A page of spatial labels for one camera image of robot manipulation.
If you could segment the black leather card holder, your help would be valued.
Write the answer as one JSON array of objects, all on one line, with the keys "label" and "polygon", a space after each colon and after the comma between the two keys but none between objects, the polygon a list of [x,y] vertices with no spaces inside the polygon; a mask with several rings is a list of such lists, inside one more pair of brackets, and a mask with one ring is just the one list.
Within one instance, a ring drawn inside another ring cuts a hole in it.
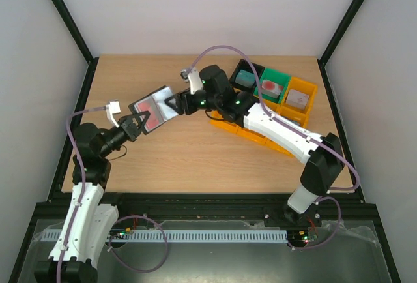
[{"label": "black leather card holder", "polygon": [[128,108],[131,113],[150,112],[146,127],[149,133],[162,126],[167,121],[178,117],[178,115],[165,104],[165,99],[174,95],[170,86],[162,86],[151,94],[131,103]]}]

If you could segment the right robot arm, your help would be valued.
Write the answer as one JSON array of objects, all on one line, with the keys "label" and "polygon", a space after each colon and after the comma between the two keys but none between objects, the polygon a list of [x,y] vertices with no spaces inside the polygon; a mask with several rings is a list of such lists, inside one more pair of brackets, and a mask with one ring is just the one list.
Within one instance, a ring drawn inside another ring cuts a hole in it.
[{"label": "right robot arm", "polygon": [[304,165],[300,185],[283,205],[281,217],[299,225],[307,210],[324,196],[344,168],[339,138],[310,132],[266,107],[247,91],[233,89],[226,73],[217,65],[183,70],[189,88],[167,97],[164,102],[179,115],[198,110],[217,111],[223,119],[241,128],[259,133],[288,150]]}]

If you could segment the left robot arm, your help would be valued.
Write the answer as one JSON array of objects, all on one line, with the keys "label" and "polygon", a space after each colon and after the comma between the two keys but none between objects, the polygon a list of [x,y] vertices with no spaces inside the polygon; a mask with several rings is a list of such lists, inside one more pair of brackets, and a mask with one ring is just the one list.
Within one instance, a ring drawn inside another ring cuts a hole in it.
[{"label": "left robot arm", "polygon": [[145,131],[148,111],[132,113],[110,129],[80,124],[69,134],[75,155],[72,195],[62,230],[46,261],[37,263],[37,282],[96,282],[98,260],[111,227],[119,217],[116,206],[103,204],[111,163],[108,156]]}]

